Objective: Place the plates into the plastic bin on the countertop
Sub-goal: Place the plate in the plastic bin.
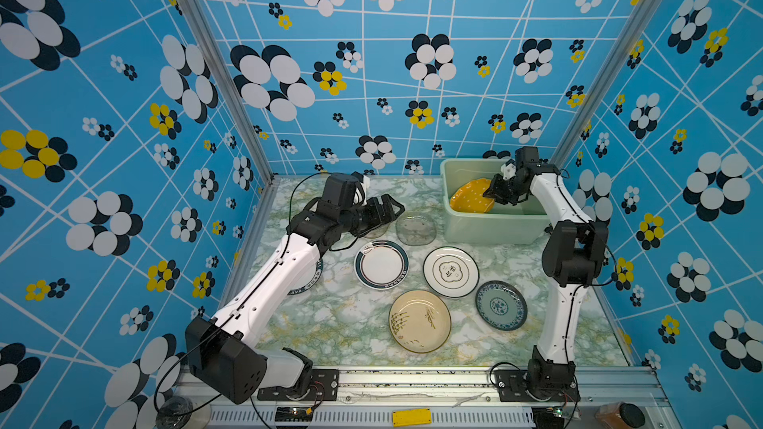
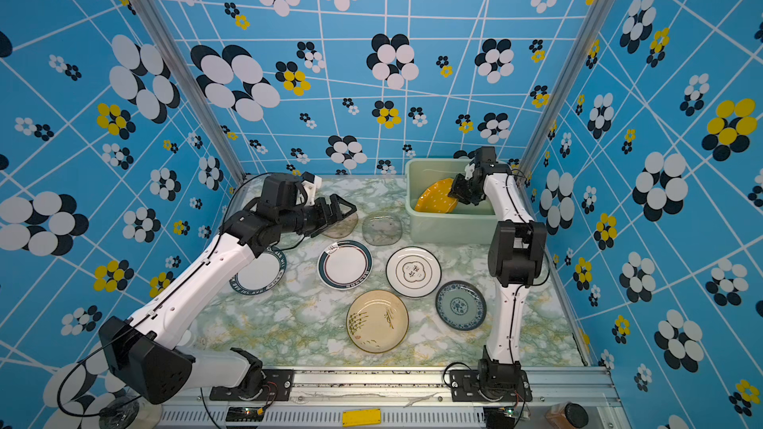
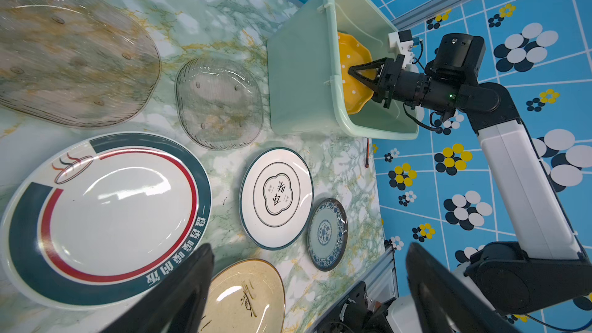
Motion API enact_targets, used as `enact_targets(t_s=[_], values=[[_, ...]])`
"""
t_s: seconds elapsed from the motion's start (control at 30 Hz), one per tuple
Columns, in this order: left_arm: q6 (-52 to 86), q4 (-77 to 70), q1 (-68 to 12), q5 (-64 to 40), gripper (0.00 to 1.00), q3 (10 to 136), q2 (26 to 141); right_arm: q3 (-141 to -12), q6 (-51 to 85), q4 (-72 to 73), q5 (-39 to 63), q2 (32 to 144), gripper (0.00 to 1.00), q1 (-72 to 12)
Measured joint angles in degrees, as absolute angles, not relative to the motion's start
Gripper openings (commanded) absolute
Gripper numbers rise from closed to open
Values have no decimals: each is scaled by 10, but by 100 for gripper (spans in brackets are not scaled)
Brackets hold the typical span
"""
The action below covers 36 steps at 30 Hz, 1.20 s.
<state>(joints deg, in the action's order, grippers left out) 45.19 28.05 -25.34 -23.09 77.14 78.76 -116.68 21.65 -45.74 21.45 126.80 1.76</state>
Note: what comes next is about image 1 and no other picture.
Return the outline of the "yellow polka dot plate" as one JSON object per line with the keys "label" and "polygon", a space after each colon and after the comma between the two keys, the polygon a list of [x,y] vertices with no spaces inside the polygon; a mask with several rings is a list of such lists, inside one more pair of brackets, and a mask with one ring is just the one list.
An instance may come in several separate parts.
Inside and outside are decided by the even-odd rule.
{"label": "yellow polka dot plate", "polygon": [[457,213],[464,214],[487,214],[495,206],[495,200],[484,197],[484,193],[489,190],[491,180],[481,178],[470,181],[450,198],[449,206]]}

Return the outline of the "greenish clear glass plate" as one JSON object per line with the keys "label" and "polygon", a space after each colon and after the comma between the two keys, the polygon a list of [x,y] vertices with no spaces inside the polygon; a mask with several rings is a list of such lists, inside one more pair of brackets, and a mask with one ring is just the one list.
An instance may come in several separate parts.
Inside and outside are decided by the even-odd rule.
{"label": "greenish clear glass plate", "polygon": [[401,216],[395,224],[397,239],[408,246],[424,246],[433,243],[437,237],[433,218],[424,214]]}

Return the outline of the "green rimmed white plate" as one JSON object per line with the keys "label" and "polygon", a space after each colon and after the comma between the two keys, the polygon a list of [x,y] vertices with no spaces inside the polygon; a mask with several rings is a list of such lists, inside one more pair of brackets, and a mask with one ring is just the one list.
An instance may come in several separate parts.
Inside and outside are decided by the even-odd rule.
{"label": "green rimmed white plate", "polygon": [[409,256],[397,243],[375,240],[365,244],[355,258],[355,274],[373,290],[390,290],[409,274]]}

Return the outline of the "white black rimmed plate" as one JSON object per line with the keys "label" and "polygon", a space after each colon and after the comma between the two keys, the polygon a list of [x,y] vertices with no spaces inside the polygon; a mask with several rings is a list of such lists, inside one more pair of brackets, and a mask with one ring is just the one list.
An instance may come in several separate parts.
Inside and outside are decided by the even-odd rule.
{"label": "white black rimmed plate", "polygon": [[435,293],[447,298],[468,296],[480,280],[476,260],[465,250],[453,246],[429,252],[423,262],[423,275]]}

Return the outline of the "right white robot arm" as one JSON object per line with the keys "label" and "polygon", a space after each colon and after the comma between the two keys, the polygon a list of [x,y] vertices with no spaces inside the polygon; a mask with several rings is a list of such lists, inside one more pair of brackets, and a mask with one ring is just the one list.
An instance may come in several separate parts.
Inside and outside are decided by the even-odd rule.
{"label": "right white robot arm", "polygon": [[548,307],[528,363],[527,391],[537,399],[571,397],[577,387],[574,342],[581,306],[601,273],[608,228],[582,210],[564,186],[562,171],[542,161],[536,147],[520,148],[483,196],[511,206],[534,197],[550,218],[552,233],[542,253]]}

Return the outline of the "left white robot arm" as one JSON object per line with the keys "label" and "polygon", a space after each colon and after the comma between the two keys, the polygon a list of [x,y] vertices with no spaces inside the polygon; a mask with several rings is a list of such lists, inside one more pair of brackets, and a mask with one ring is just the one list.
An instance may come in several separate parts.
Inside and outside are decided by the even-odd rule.
{"label": "left white robot arm", "polygon": [[292,216],[263,268],[211,319],[195,318],[185,332],[190,373],[234,404],[262,389],[304,395],[314,363],[290,349],[264,351],[258,342],[300,279],[343,238],[362,238],[397,220],[405,206],[388,194],[372,197],[360,174],[332,174],[321,196]]}

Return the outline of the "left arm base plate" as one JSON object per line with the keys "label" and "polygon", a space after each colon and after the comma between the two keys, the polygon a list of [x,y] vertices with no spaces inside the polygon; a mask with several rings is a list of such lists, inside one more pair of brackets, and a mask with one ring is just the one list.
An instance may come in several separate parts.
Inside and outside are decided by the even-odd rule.
{"label": "left arm base plate", "polygon": [[310,369],[298,377],[295,385],[261,387],[256,398],[261,401],[336,401],[339,376],[337,369]]}

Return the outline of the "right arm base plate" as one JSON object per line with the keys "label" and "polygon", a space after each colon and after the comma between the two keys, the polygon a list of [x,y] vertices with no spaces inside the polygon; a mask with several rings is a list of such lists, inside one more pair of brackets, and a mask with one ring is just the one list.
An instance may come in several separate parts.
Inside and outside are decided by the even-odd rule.
{"label": "right arm base plate", "polygon": [[526,371],[517,369],[495,369],[490,375],[500,401],[502,402],[527,402],[527,403],[551,403],[562,405],[562,403],[580,402],[578,388],[569,388],[566,390],[553,389],[544,394],[531,393],[528,389],[528,382],[525,380]]}

